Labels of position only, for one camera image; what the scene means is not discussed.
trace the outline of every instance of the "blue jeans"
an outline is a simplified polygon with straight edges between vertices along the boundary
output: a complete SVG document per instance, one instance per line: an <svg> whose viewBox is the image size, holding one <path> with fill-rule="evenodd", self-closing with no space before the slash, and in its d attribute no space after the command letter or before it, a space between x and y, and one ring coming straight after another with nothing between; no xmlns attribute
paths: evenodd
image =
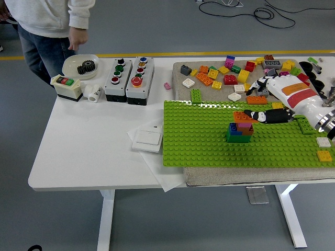
<svg viewBox="0 0 335 251"><path fill-rule="evenodd" d="M52 77L61 74L65 59L75 55L68 50L69 38L47 38L27 32L20 25L18 33L25 61L32 72L50 84Z"/></svg>

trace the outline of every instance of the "beige fabric mat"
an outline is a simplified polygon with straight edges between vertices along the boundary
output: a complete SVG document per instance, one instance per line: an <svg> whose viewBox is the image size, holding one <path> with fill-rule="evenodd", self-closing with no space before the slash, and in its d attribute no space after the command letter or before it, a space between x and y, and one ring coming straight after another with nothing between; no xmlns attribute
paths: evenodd
<svg viewBox="0 0 335 251"><path fill-rule="evenodd" d="M247 61L235 61L235 65L244 69ZM191 100L191 89L183 86L182 82L187 78L192 79L195 84L191 87L200 89L202 100L205 101L229 101L228 95L234 92L233 86L224 86L221 90L214 90L210 86L206 87L199 80L192 76L185 76L180 73L182 65L191 69L199 69L201 65L214 66L220 68L225 64L224 61L201 61L201 62L179 62L173 65L172 82L176 90L177 100ZM260 77L264 76L264 69L258 65L256 69L249 74L247 83L252 84ZM223 76L219 73L220 82L223 82ZM270 97L270 102L279 100ZM184 167L184 176L188 186L213 186L229 184L252 184L259 182L273 181L300 181L300 180L320 180L335 178L335 168L235 168L235 167Z"/></svg>

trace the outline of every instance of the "white hoodie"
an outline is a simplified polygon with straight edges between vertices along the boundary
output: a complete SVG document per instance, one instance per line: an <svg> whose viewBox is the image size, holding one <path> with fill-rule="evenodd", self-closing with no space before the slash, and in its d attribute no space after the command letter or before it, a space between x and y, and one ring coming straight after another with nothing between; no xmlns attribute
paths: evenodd
<svg viewBox="0 0 335 251"><path fill-rule="evenodd" d="M69 36L70 26L88 29L95 0L6 0L11 15L30 33L49 38Z"/></svg>

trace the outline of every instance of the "white bowl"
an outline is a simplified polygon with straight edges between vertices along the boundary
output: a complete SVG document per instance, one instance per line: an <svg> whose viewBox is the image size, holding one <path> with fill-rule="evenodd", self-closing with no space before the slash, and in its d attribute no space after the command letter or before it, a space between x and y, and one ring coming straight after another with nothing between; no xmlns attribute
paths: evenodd
<svg viewBox="0 0 335 251"><path fill-rule="evenodd" d="M85 72L84 74L78 73L78 66L81 66L84 61L86 60L92 60L95 64L95 70L91 72ZM73 78L73 79L90 79L94 77L97 73L99 65L99 58L96 55L92 54L80 54L80 55L74 55L69 58L67 58L64 61L62 72L65 77Z"/></svg>

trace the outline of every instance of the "yellow floor line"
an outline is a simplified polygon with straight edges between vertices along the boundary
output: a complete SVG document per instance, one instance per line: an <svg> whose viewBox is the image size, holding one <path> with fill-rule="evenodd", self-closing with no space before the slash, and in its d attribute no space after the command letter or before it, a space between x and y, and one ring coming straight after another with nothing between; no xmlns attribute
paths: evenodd
<svg viewBox="0 0 335 251"><path fill-rule="evenodd" d="M134 58L137 56L226 56L226 55L276 55L276 54L330 54L335 50L296 50L296 51L204 51L204 52L158 52L97 54L99 58ZM0 56L0 60L23 60L23 56Z"/></svg>

